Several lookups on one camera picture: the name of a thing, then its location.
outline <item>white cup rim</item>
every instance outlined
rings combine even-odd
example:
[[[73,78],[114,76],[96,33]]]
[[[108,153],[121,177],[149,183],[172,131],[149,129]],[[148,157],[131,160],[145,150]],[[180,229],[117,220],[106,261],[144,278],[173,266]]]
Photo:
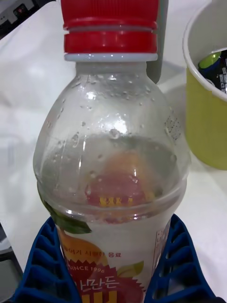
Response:
[[[204,9],[212,3],[212,0],[210,0],[208,3],[206,2],[205,5],[203,5],[197,13],[191,18],[189,21],[186,30],[184,32],[183,36],[183,55],[184,59],[187,63],[187,67],[189,68],[190,72],[192,75],[197,79],[197,81],[206,89],[212,92],[213,95],[216,97],[222,99],[223,101],[227,102],[227,94],[224,93],[223,91],[217,89],[214,87],[211,83],[209,83],[197,70],[196,66],[192,62],[192,59],[189,54],[189,48],[188,48],[188,38],[189,34],[191,32],[192,26],[195,23],[195,21],[200,17],[201,13],[204,11]]]

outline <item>yellow cup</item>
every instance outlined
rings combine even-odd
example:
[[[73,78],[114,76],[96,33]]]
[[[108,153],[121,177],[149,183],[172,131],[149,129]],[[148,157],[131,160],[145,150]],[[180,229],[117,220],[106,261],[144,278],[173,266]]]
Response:
[[[226,0],[209,0],[189,22],[183,53],[187,63],[186,138],[206,164],[227,170],[227,94],[197,70],[211,52],[227,48]]]

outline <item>red bottle cap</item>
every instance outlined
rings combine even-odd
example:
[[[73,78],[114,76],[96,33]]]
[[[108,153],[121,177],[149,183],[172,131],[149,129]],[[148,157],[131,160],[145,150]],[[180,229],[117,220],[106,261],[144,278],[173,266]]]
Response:
[[[159,0],[61,0],[66,53],[156,53]]]

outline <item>blue plastic holder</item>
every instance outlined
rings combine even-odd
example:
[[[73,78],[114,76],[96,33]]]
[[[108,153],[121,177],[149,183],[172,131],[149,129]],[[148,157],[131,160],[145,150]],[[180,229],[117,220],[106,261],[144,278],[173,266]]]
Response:
[[[166,247],[144,303],[193,302],[215,298],[184,223],[173,215]],[[63,259],[52,218],[40,229],[27,261],[16,303],[81,303]]]

